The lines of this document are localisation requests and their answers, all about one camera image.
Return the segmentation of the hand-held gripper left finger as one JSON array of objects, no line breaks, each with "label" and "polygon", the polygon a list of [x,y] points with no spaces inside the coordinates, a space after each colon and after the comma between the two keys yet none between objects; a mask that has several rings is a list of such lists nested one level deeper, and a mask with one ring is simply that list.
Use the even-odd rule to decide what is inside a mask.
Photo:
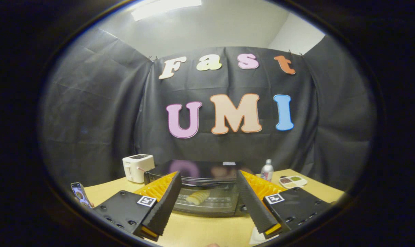
[{"label": "hand-held gripper left finger", "polygon": [[156,242],[164,233],[181,187],[181,174],[176,171],[135,192],[118,191],[93,211],[129,234]]}]

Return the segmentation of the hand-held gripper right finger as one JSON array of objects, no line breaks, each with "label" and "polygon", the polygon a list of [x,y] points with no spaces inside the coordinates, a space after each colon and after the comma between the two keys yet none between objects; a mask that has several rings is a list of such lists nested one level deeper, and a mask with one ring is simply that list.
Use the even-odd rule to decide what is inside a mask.
[{"label": "hand-held gripper right finger", "polygon": [[295,231],[332,207],[300,187],[284,189],[243,170],[236,174],[236,185],[258,233],[264,237]]}]

